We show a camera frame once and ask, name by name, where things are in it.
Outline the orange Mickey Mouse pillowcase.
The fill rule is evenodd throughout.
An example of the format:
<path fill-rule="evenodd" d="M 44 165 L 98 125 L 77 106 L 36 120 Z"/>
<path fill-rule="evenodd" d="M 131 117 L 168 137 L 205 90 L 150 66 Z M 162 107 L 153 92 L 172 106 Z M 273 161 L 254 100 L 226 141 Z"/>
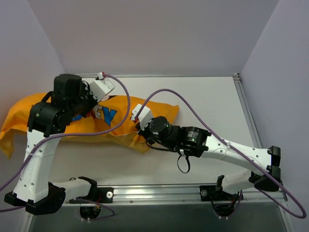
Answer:
<path fill-rule="evenodd" d="M 14 135 L 27 131 L 27 121 L 31 107 L 43 98 L 44 93 L 27 96 L 15 103 L 8 112 L 0 131 L 0 149 L 10 158 L 14 152 Z M 179 112 L 179 106 L 149 101 L 146 105 L 153 116 L 164 116 L 170 123 L 174 122 Z M 101 101 L 87 117 L 76 116 L 66 127 L 66 133 L 95 133 L 105 131 L 117 125 L 127 111 L 127 98 L 123 95 L 113 95 Z M 141 153 L 148 151 L 145 139 L 137 134 L 136 124 L 127 118 L 116 130 L 99 136 L 66 137 L 70 142 L 114 142 Z"/>

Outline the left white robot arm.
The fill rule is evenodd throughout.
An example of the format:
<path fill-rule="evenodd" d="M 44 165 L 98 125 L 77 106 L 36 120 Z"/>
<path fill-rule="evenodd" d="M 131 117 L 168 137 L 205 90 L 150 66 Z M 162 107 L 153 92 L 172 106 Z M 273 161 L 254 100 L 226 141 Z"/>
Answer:
<path fill-rule="evenodd" d="M 25 160 L 17 173 L 17 185 L 4 196 L 6 203 L 25 207 L 37 216 L 53 214 L 74 198 L 81 197 L 87 203 L 97 198 L 97 182 L 90 178 L 81 176 L 56 184 L 48 177 L 66 127 L 75 116 L 86 116 L 111 89 L 99 79 L 87 83 L 74 74 L 54 79 L 54 89 L 31 107 Z"/>

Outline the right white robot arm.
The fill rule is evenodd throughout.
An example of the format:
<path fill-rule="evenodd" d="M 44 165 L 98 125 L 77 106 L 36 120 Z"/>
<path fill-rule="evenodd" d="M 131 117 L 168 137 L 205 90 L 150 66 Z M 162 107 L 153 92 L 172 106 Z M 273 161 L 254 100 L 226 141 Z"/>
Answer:
<path fill-rule="evenodd" d="M 137 124 L 136 129 L 150 148 L 157 143 L 160 145 L 158 150 L 178 153 L 185 160 L 190 157 L 209 158 L 244 168 L 243 172 L 217 178 L 214 193 L 219 199 L 224 200 L 250 188 L 268 192 L 279 190 L 275 182 L 281 182 L 281 149 L 277 146 L 259 149 L 220 141 L 208 130 L 171 125 L 164 116 L 155 117 L 143 125 Z"/>

